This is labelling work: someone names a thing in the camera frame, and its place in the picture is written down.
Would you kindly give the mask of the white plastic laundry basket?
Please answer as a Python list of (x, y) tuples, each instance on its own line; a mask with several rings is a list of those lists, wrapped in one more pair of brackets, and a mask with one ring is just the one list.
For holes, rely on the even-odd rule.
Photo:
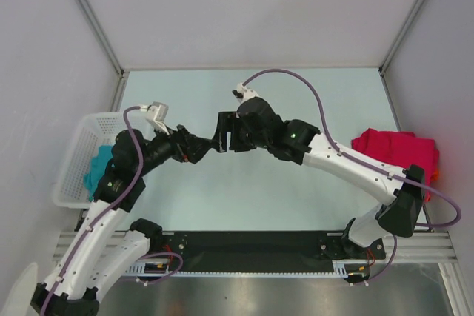
[(56, 206), (89, 207), (90, 191), (84, 185), (84, 176), (90, 172), (91, 160), (98, 155), (100, 147), (114, 145), (116, 136), (126, 128), (121, 112), (89, 114), (79, 121), (52, 191), (51, 198)]

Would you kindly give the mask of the magenta t shirt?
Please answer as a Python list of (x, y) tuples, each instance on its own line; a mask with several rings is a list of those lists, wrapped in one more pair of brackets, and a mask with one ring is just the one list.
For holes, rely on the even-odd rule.
[(386, 164), (403, 168), (409, 168), (412, 164), (421, 167), (426, 185), (439, 179), (440, 153), (433, 139), (417, 137), (413, 132), (369, 128), (351, 141), (351, 147)]

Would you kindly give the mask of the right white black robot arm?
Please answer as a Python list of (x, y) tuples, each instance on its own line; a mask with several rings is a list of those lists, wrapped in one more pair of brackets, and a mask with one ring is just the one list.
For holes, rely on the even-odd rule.
[(341, 248), (351, 258), (387, 235), (413, 236), (424, 202), (419, 186), (424, 170), (415, 164), (391, 166), (347, 147), (334, 149), (319, 128), (298, 119), (282, 121), (276, 114), (220, 112), (214, 138), (224, 151), (262, 148), (281, 161), (328, 172), (375, 198), (378, 205), (344, 229)]

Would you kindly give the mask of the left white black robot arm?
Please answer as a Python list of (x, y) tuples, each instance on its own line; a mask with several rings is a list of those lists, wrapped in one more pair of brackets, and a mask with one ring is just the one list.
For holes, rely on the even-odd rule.
[(147, 173), (170, 158), (195, 164), (211, 149), (226, 151), (227, 136), (216, 132), (211, 139), (200, 138), (182, 125), (157, 132), (151, 141), (132, 127), (120, 132), (83, 224), (57, 267), (36, 286), (30, 304), (38, 314), (96, 315), (131, 264), (148, 256), (167, 257), (162, 228), (143, 218), (132, 222), (111, 252), (102, 253), (143, 193)]

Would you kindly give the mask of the teal t shirt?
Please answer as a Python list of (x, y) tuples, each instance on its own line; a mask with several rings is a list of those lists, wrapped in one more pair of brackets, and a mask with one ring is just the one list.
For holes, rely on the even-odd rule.
[(91, 158), (89, 171), (83, 177), (84, 186), (88, 191), (88, 201), (93, 200), (93, 193), (96, 191), (111, 158), (112, 146), (110, 145), (101, 145), (97, 155)]

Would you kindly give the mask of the orange t shirt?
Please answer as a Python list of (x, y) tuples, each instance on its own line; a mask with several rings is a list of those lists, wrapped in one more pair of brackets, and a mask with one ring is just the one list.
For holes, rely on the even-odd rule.
[[(427, 181), (428, 186), (432, 186), (435, 182), (437, 182), (440, 178), (440, 171), (439, 169), (436, 169), (430, 176), (429, 180)], [(427, 203), (431, 200), (431, 197), (433, 194), (431, 193), (430, 190), (426, 190), (425, 196), (424, 196), (424, 202)]]

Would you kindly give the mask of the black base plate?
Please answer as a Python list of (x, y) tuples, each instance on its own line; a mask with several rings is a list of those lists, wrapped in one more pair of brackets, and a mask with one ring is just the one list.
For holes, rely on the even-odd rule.
[(169, 231), (155, 252), (176, 253), (181, 271), (195, 273), (324, 273), (340, 260), (386, 258), (382, 239), (350, 246), (341, 231)]

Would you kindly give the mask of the aluminium rail frame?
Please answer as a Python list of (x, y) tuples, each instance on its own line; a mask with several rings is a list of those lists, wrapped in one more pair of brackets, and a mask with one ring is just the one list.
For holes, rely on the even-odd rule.
[[(114, 232), (107, 241), (103, 257), (123, 239), (125, 232)], [(56, 244), (52, 261), (58, 263), (67, 251), (76, 232), (62, 232)], [(388, 257), (393, 252), (395, 242), (393, 237), (382, 239)], [(452, 241), (447, 232), (417, 232), (411, 238), (397, 238), (395, 263), (457, 263)]]

